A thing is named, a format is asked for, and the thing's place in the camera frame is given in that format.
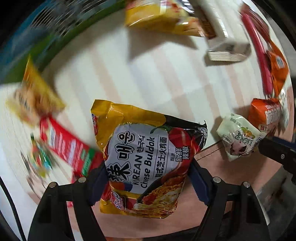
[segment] barcode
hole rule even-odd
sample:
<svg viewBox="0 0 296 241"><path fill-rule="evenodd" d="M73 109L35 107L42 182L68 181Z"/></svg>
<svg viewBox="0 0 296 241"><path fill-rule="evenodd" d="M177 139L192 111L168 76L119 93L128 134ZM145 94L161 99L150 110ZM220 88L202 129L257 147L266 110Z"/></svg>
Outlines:
<svg viewBox="0 0 296 241"><path fill-rule="evenodd" d="M280 69L285 67L284 62L283 62L283 60L281 59L280 56L277 56L277 57L276 57L276 62L277 62L278 67L279 67Z"/></svg>

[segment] orange package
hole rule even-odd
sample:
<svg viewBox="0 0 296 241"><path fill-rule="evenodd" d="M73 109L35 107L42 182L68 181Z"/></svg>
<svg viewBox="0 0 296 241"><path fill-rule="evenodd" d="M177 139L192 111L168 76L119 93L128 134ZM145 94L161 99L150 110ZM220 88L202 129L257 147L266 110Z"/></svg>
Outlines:
<svg viewBox="0 0 296 241"><path fill-rule="evenodd" d="M274 134L279 124L280 117L281 104L278 99L253 99L248 121L258 128L259 131Z"/></svg>

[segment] instant noodle package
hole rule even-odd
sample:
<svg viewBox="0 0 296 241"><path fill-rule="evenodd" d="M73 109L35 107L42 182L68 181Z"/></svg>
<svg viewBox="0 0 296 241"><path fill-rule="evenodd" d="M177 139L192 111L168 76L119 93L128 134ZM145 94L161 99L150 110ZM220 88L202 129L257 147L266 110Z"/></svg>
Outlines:
<svg viewBox="0 0 296 241"><path fill-rule="evenodd" d="M101 212L173 213L190 162L205 145L206 124L105 100L95 100L91 113L109 178Z"/></svg>

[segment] cheese buldak noodle package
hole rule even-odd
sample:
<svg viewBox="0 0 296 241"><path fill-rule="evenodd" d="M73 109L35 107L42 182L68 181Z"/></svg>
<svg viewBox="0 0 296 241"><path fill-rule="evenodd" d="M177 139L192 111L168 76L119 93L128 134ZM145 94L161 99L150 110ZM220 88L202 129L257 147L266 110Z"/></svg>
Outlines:
<svg viewBox="0 0 296 241"><path fill-rule="evenodd" d="M128 1L125 25L174 34L205 36L187 0Z"/></svg>
<svg viewBox="0 0 296 241"><path fill-rule="evenodd" d="M91 113L109 178L101 212L173 213L189 164L205 145L206 124L105 100L95 100Z"/></svg>
<svg viewBox="0 0 296 241"><path fill-rule="evenodd" d="M9 109L31 126L42 117L58 114L65 108L62 100L51 90L29 58L23 81L6 101Z"/></svg>

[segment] food packaging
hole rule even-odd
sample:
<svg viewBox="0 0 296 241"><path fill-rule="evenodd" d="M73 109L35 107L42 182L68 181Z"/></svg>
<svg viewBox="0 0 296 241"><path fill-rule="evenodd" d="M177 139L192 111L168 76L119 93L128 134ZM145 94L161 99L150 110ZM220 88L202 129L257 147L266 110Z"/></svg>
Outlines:
<svg viewBox="0 0 296 241"><path fill-rule="evenodd" d="M190 162L205 145L206 124L105 100L95 100L91 113L110 184L101 212L149 218L173 213Z"/></svg>
<svg viewBox="0 0 296 241"><path fill-rule="evenodd" d="M174 34L205 36L188 0L128 1L125 25Z"/></svg>
<svg viewBox="0 0 296 241"><path fill-rule="evenodd" d="M73 168L72 182L80 176L87 176L89 170L104 161L100 151L83 143L52 117L41 119L40 138Z"/></svg>
<svg viewBox="0 0 296 241"><path fill-rule="evenodd" d="M270 96L273 92L273 85L271 80L271 74L266 58L266 50L263 47L261 39L256 31L255 25L253 24L251 18L246 14L242 13L242 21L250 35L253 42L255 52L257 55L258 65L260 67L263 91L266 95Z"/></svg>
<svg viewBox="0 0 296 241"><path fill-rule="evenodd" d="M260 132L244 117L236 114L222 120L217 134L222 139L229 161L249 155L266 136L265 132Z"/></svg>
<svg viewBox="0 0 296 241"><path fill-rule="evenodd" d="M290 111L287 100L287 93L284 88L279 93L279 102L281 103L281 118L279 120L281 130L285 131L290 117Z"/></svg>
<svg viewBox="0 0 296 241"><path fill-rule="evenodd" d="M29 155L29 161L33 170L41 178L45 178L49 171L52 170L52 156L48 155L46 149L39 141L36 141L31 134L32 151Z"/></svg>
<svg viewBox="0 0 296 241"><path fill-rule="evenodd" d="M251 54L251 47L237 4L230 0L198 0L197 5L215 32L215 37L207 41L209 59L232 62L246 59Z"/></svg>
<svg viewBox="0 0 296 241"><path fill-rule="evenodd" d="M281 117L281 104L278 99L253 99L248 121L259 131L274 135Z"/></svg>
<svg viewBox="0 0 296 241"><path fill-rule="evenodd" d="M63 101L46 84L30 58L21 86L6 104L20 120L31 126L38 125L43 116L58 114L65 108Z"/></svg>
<svg viewBox="0 0 296 241"><path fill-rule="evenodd" d="M287 61L280 49L271 40L269 26L266 22L245 3L241 6L240 11L256 50L265 94L269 96L274 94L278 98L289 73ZM266 41L267 51L263 48L257 31Z"/></svg>

